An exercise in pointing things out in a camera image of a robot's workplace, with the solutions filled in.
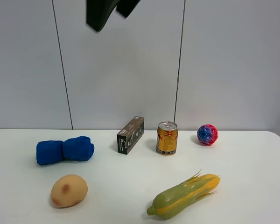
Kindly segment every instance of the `dark brown box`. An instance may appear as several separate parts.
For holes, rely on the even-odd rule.
[[[128,154],[144,133],[144,118],[134,117],[117,134],[118,152]]]

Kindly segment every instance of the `gold can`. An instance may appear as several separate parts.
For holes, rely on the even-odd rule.
[[[158,126],[157,153],[173,155],[176,153],[178,129],[177,124],[163,121]]]

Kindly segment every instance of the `potato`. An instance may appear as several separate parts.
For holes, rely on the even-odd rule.
[[[60,178],[51,190],[51,200],[55,207],[69,207],[83,201],[87,195],[86,181],[78,175]]]

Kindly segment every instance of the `can lid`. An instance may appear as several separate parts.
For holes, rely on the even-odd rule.
[[[177,129],[177,124],[171,121],[163,121],[159,123],[159,128],[166,130],[166,131],[173,131]]]

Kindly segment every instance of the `toy corn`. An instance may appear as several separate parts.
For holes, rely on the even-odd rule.
[[[214,174],[199,175],[200,172],[175,187],[158,194],[153,201],[153,205],[147,209],[147,214],[167,219],[172,218],[189,205],[214,194],[211,191],[219,184],[220,178]]]

